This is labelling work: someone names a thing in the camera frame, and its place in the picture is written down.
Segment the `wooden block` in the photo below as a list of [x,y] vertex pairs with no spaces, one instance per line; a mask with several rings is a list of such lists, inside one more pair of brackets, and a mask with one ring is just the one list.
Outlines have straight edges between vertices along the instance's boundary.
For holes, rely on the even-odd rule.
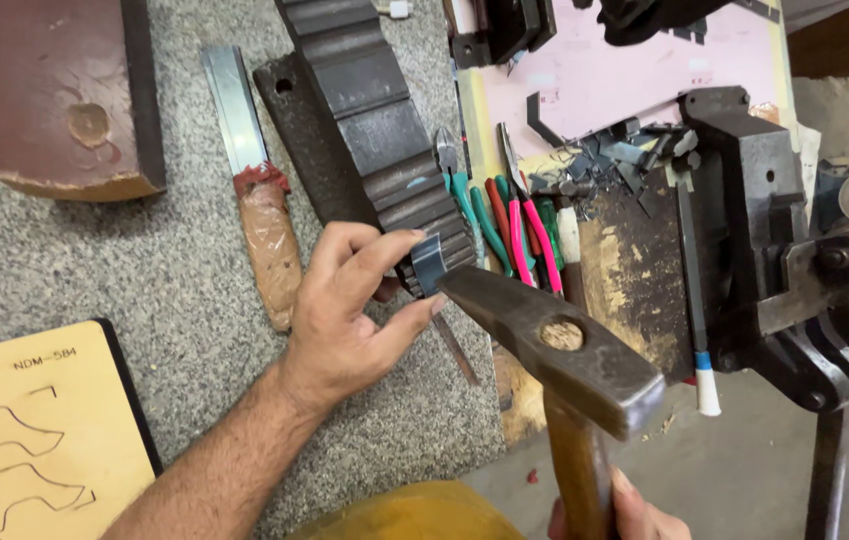
[[0,181],[92,202],[165,190],[145,0],[0,0]]

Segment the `speckled gray surface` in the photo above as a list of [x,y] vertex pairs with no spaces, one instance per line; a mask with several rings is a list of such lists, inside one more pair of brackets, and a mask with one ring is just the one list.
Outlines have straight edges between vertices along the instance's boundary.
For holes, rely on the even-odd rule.
[[[109,318],[168,463],[286,343],[254,288],[198,50],[234,43],[253,68],[290,52],[291,42],[270,0],[149,4],[168,192],[94,205],[29,198],[0,183],[0,341]],[[441,3],[416,2],[412,18],[385,20],[384,30],[424,125],[456,133]],[[262,128],[273,160],[291,173],[266,117]],[[288,176],[307,261],[320,225],[298,178]],[[370,315],[383,321],[404,302],[371,307]],[[453,477],[503,451],[487,337],[456,307],[446,311],[482,385],[468,387],[430,328],[394,372],[319,429],[266,509],[261,536],[283,536],[393,487]]]

